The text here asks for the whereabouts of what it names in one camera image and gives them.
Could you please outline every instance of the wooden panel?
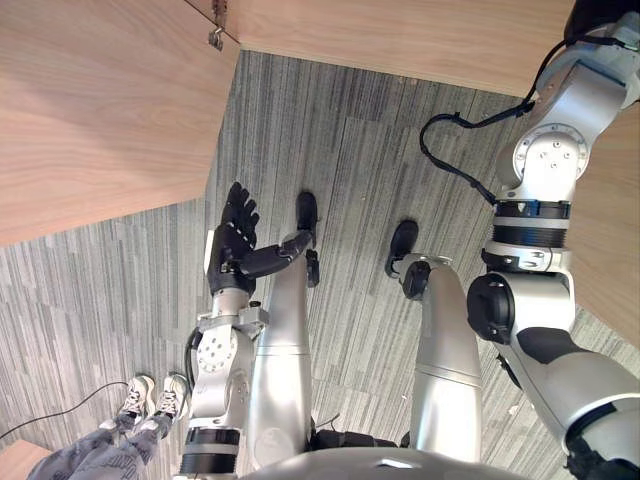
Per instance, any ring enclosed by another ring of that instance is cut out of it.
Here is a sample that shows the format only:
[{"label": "wooden panel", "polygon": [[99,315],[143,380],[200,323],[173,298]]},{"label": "wooden panel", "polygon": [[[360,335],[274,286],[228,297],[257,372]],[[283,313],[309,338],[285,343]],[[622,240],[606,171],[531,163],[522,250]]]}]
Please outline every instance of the wooden panel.
[{"label": "wooden panel", "polygon": [[[210,2],[190,0],[203,11]],[[231,0],[243,48],[524,96],[573,0]]]},{"label": "wooden panel", "polygon": [[18,440],[0,453],[0,478],[25,480],[36,463],[50,453],[33,443]]},{"label": "wooden panel", "polygon": [[640,347],[640,106],[596,142],[578,181],[569,247],[577,301]]},{"label": "wooden panel", "polygon": [[181,0],[0,3],[0,244],[203,194],[239,52],[210,29]]}]

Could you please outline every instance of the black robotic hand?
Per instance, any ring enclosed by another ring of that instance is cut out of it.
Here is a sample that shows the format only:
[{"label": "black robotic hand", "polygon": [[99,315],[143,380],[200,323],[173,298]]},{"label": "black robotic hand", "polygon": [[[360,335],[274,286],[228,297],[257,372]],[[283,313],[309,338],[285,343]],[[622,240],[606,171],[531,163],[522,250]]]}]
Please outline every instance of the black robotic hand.
[{"label": "black robotic hand", "polygon": [[220,225],[215,230],[207,279],[211,294],[224,288],[240,288],[252,295],[255,278],[242,272],[241,262],[256,246],[256,225],[260,216],[253,213],[256,202],[235,182],[229,190]]},{"label": "black robotic hand", "polygon": [[309,248],[315,243],[318,207],[315,197],[301,192],[296,200],[298,230],[282,245],[270,245],[254,250],[256,224],[260,217],[253,213],[256,202],[239,183],[229,190],[222,220],[213,235],[207,279],[211,295],[225,288],[240,288],[249,296],[256,289],[256,278],[271,275],[286,268],[294,259],[307,252],[308,286],[319,282],[318,254]]}]

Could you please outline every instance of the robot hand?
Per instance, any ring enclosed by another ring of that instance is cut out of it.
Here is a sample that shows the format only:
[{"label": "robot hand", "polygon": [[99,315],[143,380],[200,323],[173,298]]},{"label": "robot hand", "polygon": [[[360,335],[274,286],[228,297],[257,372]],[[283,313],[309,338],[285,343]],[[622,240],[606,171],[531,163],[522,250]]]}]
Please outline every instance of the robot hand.
[{"label": "robot hand", "polygon": [[243,259],[256,246],[255,228],[260,216],[254,213],[256,202],[249,192],[235,182],[229,189],[220,225],[209,232],[205,271],[211,294],[223,288],[240,288],[249,295],[256,288],[255,278],[243,273]]}]

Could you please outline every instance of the black wire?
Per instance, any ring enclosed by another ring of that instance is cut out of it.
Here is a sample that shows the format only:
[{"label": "black wire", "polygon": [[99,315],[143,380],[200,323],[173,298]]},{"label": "black wire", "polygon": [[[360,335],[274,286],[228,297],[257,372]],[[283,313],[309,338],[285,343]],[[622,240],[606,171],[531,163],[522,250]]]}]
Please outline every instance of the black wire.
[{"label": "black wire", "polygon": [[93,397],[95,394],[97,394],[98,392],[100,392],[101,390],[104,390],[107,387],[111,387],[113,385],[128,385],[127,382],[110,382],[107,383],[106,385],[101,386],[100,388],[98,388],[97,390],[94,390],[93,393],[91,393],[88,397],[86,397],[84,400],[82,400],[78,405],[76,405],[73,408],[70,408],[69,410],[65,410],[64,412],[58,412],[58,413],[52,413],[50,415],[45,415],[43,417],[38,417],[38,418],[33,418],[27,422],[21,423],[20,425],[18,425],[17,427],[13,427],[11,430],[8,430],[6,432],[4,432],[2,435],[0,435],[0,440],[2,440],[4,437],[6,437],[7,435],[9,435],[10,433],[15,432],[16,430],[18,430],[19,428],[24,427],[25,425],[29,425],[30,423],[34,423],[34,422],[38,422],[40,420],[45,420],[47,418],[52,418],[52,417],[58,417],[60,415],[66,415],[67,413],[73,412],[75,409],[81,407],[82,405],[84,405],[91,397]]},{"label": "black wire", "polygon": [[338,417],[340,417],[340,413],[336,413],[333,418],[331,420],[327,420],[326,422],[322,422],[320,425],[316,425],[316,429],[324,427],[325,425],[331,425],[331,428],[333,428],[333,431],[336,431],[336,427],[333,426],[333,422],[335,422]]},{"label": "black wire", "polygon": [[195,376],[193,374],[193,365],[191,360],[191,354],[193,350],[193,341],[198,334],[198,327],[194,328],[187,338],[187,344],[184,347],[184,370],[187,375],[187,383],[189,384],[189,391],[193,392],[193,387],[196,384]]},{"label": "black wire", "polygon": [[495,115],[476,123],[470,122],[460,117],[460,112],[456,112],[454,114],[440,113],[438,115],[435,115],[431,117],[429,121],[424,125],[424,127],[422,127],[422,129],[420,130],[419,141],[420,141],[420,150],[422,151],[422,153],[424,153],[427,156],[427,158],[429,158],[429,160],[431,160],[431,162],[437,168],[464,178],[467,182],[469,182],[469,185],[472,188],[475,188],[478,192],[480,192],[480,195],[482,195],[487,202],[489,202],[491,205],[495,205],[496,203],[495,195],[491,193],[478,179],[454,167],[453,165],[443,160],[440,160],[438,157],[436,157],[434,154],[432,154],[429,151],[426,145],[426,142],[424,140],[425,133],[427,132],[427,130],[431,125],[437,122],[448,121],[448,122],[455,123],[456,125],[462,128],[474,129],[474,128],[486,127],[487,125],[500,122],[509,117],[520,117],[523,114],[530,112],[533,106],[535,105],[535,102],[531,101],[531,99],[533,98],[533,95],[536,92],[536,84],[538,83],[538,80],[540,79],[540,75],[542,75],[542,72],[544,72],[545,68],[547,68],[547,65],[549,64],[551,59],[556,55],[556,53],[561,48],[573,45],[577,42],[593,43],[597,45],[616,45],[618,47],[627,48],[624,42],[613,37],[592,37],[589,35],[578,35],[576,37],[562,40],[561,42],[556,44],[551,50],[549,50],[549,53],[547,53],[547,55],[544,57],[544,60],[542,60],[542,63],[540,64],[540,68],[538,68],[538,72],[536,73],[536,76],[535,76],[535,79],[533,80],[533,84],[531,85],[531,88],[527,92],[527,95],[524,97],[524,99],[518,105],[508,108],[506,110],[503,110],[502,112],[496,113]]}]

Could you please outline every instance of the sneaker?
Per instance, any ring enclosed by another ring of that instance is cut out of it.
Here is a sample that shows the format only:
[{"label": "sneaker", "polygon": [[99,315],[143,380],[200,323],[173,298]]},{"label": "sneaker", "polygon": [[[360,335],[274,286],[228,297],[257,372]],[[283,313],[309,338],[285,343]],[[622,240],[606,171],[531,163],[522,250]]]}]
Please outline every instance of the sneaker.
[{"label": "sneaker", "polygon": [[168,375],[164,379],[164,391],[158,398],[156,415],[164,414],[175,423],[184,417],[188,410],[187,395],[189,392],[187,379],[177,373]]},{"label": "sneaker", "polygon": [[155,382],[146,375],[136,375],[129,380],[129,391],[119,413],[135,415],[135,424],[147,418],[155,411],[153,388]]}]

